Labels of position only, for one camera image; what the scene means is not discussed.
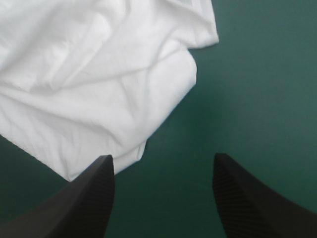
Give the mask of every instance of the black object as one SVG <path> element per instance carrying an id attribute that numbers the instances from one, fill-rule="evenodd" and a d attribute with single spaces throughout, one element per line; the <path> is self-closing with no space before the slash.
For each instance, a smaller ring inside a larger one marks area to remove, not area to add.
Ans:
<path id="1" fill-rule="evenodd" d="M 0 238 L 103 238 L 114 200 L 112 156 L 30 212 L 0 227 Z"/>
<path id="2" fill-rule="evenodd" d="M 228 238 L 317 238 L 317 215 L 282 197 L 226 154 L 214 159 L 213 191 Z"/>

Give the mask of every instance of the white fabric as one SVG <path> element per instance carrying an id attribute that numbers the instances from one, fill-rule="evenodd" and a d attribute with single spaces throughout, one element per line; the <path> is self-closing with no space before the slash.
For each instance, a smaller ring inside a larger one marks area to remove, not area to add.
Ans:
<path id="1" fill-rule="evenodd" d="M 104 154 L 117 173 L 217 42 L 209 0 L 0 0 L 0 134 L 67 180 Z"/>

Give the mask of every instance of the white cloth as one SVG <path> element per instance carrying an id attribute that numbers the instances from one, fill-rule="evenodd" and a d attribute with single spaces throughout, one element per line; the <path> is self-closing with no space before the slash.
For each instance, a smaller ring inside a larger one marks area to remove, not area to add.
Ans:
<path id="1" fill-rule="evenodd" d="M 196 82 L 210 0 L 0 0 L 0 134 L 67 180 L 115 172 Z"/>

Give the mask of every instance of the dark green background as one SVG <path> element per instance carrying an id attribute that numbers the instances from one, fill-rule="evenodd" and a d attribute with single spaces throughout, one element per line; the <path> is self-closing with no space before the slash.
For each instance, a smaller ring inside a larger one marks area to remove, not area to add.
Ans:
<path id="1" fill-rule="evenodd" d="M 317 212 L 317 1 L 214 0 L 220 44 L 191 51 L 196 87 L 116 176 L 107 238 L 224 238 L 211 190 L 225 152 Z M 0 138 L 0 222 L 65 181 Z"/>

